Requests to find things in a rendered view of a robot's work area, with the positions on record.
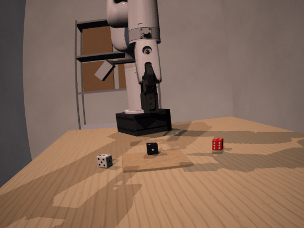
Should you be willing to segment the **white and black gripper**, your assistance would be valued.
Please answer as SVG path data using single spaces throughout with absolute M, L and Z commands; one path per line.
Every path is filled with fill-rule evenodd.
M 129 45 L 134 46 L 138 84 L 141 85 L 141 108 L 144 113 L 159 111 L 156 84 L 159 80 L 161 83 L 162 79 L 157 43 L 160 44 L 161 40 L 137 39 L 129 42 Z

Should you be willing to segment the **brown square mat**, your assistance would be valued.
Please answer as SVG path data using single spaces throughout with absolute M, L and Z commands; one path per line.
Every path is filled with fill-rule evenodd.
M 180 149 L 162 150 L 158 154 L 147 152 L 123 154 L 123 172 L 138 172 L 192 166 L 193 163 Z

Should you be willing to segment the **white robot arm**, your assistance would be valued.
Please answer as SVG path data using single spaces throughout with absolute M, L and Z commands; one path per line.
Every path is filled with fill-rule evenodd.
M 105 81 L 115 64 L 124 64 L 129 107 L 125 114 L 144 113 L 141 108 L 141 87 L 137 80 L 134 46 L 129 45 L 129 42 L 137 39 L 160 40 L 157 0 L 107 0 L 106 15 L 114 48 L 126 54 L 124 60 L 106 59 L 94 75 Z

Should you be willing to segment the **black die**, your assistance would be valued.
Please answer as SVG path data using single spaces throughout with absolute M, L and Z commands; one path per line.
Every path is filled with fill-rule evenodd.
M 147 143 L 146 144 L 146 149 L 147 149 L 148 155 L 158 154 L 158 144 L 157 144 L 157 142 Z

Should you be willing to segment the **red die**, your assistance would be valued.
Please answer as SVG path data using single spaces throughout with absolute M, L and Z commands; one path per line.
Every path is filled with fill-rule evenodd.
M 212 150 L 222 150 L 224 139 L 223 138 L 215 138 L 212 141 Z

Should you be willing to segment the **white die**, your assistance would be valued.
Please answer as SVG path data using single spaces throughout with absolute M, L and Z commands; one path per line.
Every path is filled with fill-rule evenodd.
M 113 165 L 112 155 L 110 154 L 101 154 L 97 156 L 98 167 L 108 168 Z

